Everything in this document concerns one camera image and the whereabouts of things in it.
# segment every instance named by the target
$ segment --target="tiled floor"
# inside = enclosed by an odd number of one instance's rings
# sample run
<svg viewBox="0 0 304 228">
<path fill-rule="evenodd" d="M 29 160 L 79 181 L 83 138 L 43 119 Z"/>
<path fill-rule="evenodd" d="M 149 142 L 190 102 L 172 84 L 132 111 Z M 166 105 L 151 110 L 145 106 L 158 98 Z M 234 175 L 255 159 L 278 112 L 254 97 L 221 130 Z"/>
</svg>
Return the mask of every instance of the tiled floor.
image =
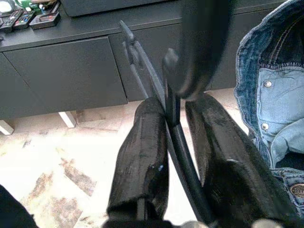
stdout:
<svg viewBox="0 0 304 228">
<path fill-rule="evenodd" d="M 210 94 L 247 132 L 233 90 Z M 35 214 L 40 228 L 99 228 L 107 219 L 118 150 L 139 104 L 74 112 L 74 129 L 66 128 L 58 114 L 11 120 L 14 134 L 0 135 L 0 184 Z M 181 123 L 193 156 L 184 111 Z M 171 160 L 165 219 L 176 225 L 195 220 Z"/>
</svg>

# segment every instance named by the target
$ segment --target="white cabinet leg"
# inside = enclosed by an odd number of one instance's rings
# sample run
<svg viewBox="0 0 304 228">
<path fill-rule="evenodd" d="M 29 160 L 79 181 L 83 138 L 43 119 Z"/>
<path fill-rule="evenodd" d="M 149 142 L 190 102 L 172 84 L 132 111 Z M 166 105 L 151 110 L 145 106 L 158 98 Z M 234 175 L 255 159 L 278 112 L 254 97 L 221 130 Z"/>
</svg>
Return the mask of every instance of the white cabinet leg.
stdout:
<svg viewBox="0 0 304 228">
<path fill-rule="evenodd" d="M 76 120 L 72 116 L 71 112 L 60 112 L 62 120 L 66 123 L 68 128 L 74 128 L 76 126 Z"/>
<path fill-rule="evenodd" d="M 5 135 L 11 135 L 14 132 L 14 128 L 9 126 L 4 120 L 0 120 L 0 132 Z"/>
</svg>

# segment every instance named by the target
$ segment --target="jacket button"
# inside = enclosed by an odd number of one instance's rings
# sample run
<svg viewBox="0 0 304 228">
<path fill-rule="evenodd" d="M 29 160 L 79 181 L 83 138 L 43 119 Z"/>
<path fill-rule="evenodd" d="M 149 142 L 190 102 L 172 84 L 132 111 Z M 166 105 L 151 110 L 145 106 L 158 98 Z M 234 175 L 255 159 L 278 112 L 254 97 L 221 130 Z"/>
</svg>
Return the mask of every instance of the jacket button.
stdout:
<svg viewBox="0 0 304 228">
<path fill-rule="evenodd" d="M 269 128 L 269 125 L 268 125 L 268 124 L 262 123 L 262 129 L 263 129 L 264 131 L 267 131 L 268 128 Z"/>
<path fill-rule="evenodd" d="M 264 82 L 264 86 L 265 86 L 266 88 L 269 88 L 269 87 L 272 86 L 272 82 L 271 82 L 271 81 L 265 81 L 265 82 Z"/>
</svg>

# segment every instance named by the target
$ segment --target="stained floor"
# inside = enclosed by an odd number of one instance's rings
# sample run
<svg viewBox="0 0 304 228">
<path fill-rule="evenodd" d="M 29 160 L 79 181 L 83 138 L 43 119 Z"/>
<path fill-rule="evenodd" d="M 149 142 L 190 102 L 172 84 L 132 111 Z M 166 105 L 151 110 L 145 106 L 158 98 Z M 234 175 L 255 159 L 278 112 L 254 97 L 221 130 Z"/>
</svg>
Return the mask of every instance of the stained floor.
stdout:
<svg viewBox="0 0 304 228">
<path fill-rule="evenodd" d="M 233 89 L 210 94 L 247 133 Z M 107 219 L 118 150 L 139 104 L 73 112 L 74 129 L 58 114 L 8 120 L 15 132 L 0 133 L 0 184 L 35 215 L 40 228 L 99 228 Z M 181 124 L 194 156 L 184 110 Z M 171 160 L 165 219 L 175 225 L 195 220 Z"/>
</svg>

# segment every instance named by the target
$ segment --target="denim hood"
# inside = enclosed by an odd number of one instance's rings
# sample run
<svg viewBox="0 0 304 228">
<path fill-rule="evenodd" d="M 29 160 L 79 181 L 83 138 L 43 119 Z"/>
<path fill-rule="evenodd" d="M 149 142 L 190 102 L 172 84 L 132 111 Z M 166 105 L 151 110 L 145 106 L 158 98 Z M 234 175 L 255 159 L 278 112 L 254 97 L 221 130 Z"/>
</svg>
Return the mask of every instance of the denim hood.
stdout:
<svg viewBox="0 0 304 228">
<path fill-rule="evenodd" d="M 304 214 L 304 0 L 289 0 L 240 42 L 235 96 L 249 136 Z"/>
</svg>

